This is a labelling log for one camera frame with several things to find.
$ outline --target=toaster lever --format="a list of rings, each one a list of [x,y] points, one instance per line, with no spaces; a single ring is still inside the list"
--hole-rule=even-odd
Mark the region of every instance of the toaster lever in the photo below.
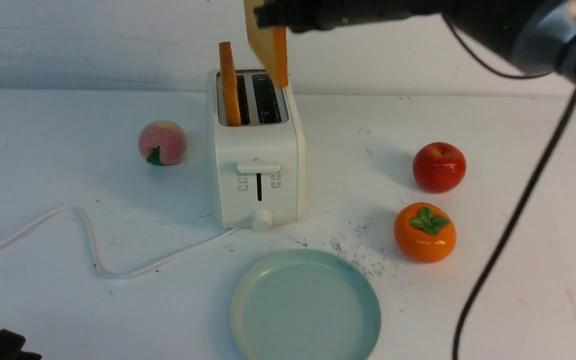
[[[281,162],[268,160],[250,160],[237,162],[237,171],[241,174],[279,173]]]

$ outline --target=green leaf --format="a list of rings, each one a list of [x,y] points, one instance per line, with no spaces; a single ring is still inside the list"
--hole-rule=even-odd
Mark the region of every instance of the green leaf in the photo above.
[[[412,218],[408,221],[410,225],[414,226],[415,228],[423,229],[426,226],[426,223],[422,221],[420,218]]]
[[[439,234],[439,229],[435,226],[426,225],[423,227],[423,232],[434,237]]]
[[[446,219],[443,216],[437,215],[433,216],[432,219],[430,219],[430,225],[438,226],[440,229],[448,224],[450,224],[450,221],[448,221],[448,219]]]
[[[425,223],[430,223],[430,219],[433,218],[433,211],[429,207],[422,207],[419,209],[417,216]]]
[[[150,155],[148,155],[148,157],[146,158],[146,161],[149,162],[150,164],[153,164],[154,166],[162,166],[162,161],[160,160],[160,147],[157,146],[156,148],[153,148],[152,153],[150,153]]]

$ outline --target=white wall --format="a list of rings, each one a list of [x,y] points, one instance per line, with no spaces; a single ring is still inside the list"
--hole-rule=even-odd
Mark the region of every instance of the white wall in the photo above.
[[[231,41],[249,50],[241,0],[0,0],[0,87],[201,91]],[[493,63],[503,69],[501,61]],[[296,92],[546,94],[556,75],[522,85],[475,64],[438,17],[290,36]]]

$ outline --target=plate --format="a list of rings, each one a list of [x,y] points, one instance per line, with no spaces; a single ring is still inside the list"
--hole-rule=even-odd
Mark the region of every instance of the plate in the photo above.
[[[368,280],[318,250],[266,256],[240,280],[230,305],[230,327],[247,360],[365,360],[381,325]]]

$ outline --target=toy fruit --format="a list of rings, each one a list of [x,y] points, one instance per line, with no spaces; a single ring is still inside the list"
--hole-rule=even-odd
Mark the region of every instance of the toy fruit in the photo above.
[[[466,158],[458,148],[445,142],[424,146],[414,156],[412,173],[419,187],[430,193],[453,189],[466,175]]]
[[[156,166],[176,164],[186,152],[186,133],[173,121],[153,121],[139,134],[139,152]]]
[[[395,219],[395,239],[401,251],[419,263],[436,263],[455,248],[457,231],[453,221],[440,208],[429,203],[413,203]]]

